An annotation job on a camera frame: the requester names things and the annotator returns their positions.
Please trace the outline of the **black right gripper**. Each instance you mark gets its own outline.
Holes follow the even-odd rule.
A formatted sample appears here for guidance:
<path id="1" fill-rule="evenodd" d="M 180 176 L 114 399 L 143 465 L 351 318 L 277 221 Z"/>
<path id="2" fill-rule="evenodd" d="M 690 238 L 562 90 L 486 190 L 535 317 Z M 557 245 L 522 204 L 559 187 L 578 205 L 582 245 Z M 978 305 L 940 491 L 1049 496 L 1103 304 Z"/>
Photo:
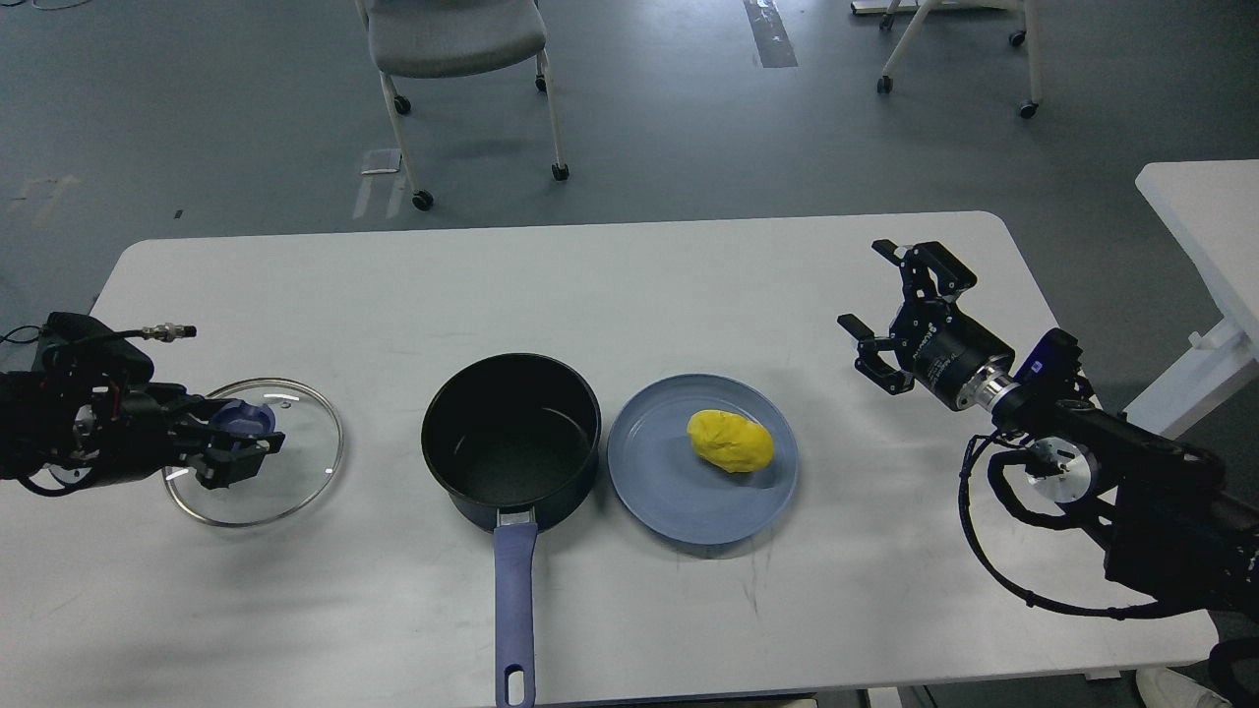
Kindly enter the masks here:
<path id="1" fill-rule="evenodd" d="M 973 393 L 967 388 L 980 370 L 1007 370 L 1013 362 L 1007 341 L 956 305 L 980 278 L 940 242 L 899 246 L 876 239 L 871 247 L 898 268 L 903 304 L 886 336 L 876 336 L 854 314 L 838 315 L 838 326 L 856 344 L 854 368 L 889 394 L 912 391 L 917 380 L 949 409 L 969 407 Z M 883 351 L 895 353 L 898 367 L 890 367 Z"/>

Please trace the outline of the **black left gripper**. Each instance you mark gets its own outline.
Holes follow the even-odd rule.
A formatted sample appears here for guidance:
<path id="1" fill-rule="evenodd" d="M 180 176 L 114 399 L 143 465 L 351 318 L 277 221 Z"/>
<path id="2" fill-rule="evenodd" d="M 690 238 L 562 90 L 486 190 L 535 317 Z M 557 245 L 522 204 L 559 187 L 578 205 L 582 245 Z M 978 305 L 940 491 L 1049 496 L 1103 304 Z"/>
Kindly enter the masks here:
<path id="1" fill-rule="evenodd" d="M 122 396 L 118 412 L 118 479 L 138 481 L 193 451 L 188 431 L 214 432 L 193 470 L 201 488 L 223 489 L 256 477 L 286 435 L 267 404 L 193 394 L 185 385 L 141 385 Z"/>

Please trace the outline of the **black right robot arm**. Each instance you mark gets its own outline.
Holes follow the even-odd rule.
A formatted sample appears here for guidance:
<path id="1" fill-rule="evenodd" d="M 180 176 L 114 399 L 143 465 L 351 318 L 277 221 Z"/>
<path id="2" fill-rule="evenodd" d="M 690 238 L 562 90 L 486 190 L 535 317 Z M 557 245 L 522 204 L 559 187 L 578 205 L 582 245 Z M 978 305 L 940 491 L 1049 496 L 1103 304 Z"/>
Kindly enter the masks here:
<path id="1" fill-rule="evenodd" d="M 959 469 L 958 509 L 980 564 L 1030 608 L 1093 619 L 1168 619 L 1197 610 L 1256 616 L 1256 510 L 1225 493 L 1222 461 L 1191 443 L 1155 435 L 1097 406 L 1081 348 L 1051 328 L 1015 368 L 1013 350 L 958 297 L 976 275 L 944 246 L 872 249 L 895 266 L 903 302 L 878 336 L 854 314 L 837 319 L 854 336 L 854 367 L 896 396 L 922 384 L 948 409 L 980 407 L 990 435 L 971 438 Z M 973 467 L 986 448 L 990 488 L 1030 527 L 1080 530 L 1105 553 L 1105 580 L 1149 596 L 1129 608 L 1080 608 L 1017 585 L 995 568 L 971 514 Z"/>

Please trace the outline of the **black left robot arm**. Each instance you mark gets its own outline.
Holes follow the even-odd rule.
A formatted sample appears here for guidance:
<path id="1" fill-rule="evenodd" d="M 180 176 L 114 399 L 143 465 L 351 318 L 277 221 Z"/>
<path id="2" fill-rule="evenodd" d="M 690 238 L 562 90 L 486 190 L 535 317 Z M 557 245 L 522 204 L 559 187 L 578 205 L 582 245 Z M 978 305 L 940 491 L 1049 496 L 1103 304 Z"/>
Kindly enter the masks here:
<path id="1" fill-rule="evenodd" d="M 193 325 L 113 330 L 89 315 L 50 314 L 31 368 L 3 375 L 3 479 L 63 498 L 166 467 L 193 469 L 212 490 L 256 477 L 286 443 L 269 407 L 157 383 L 135 345 L 195 334 Z"/>

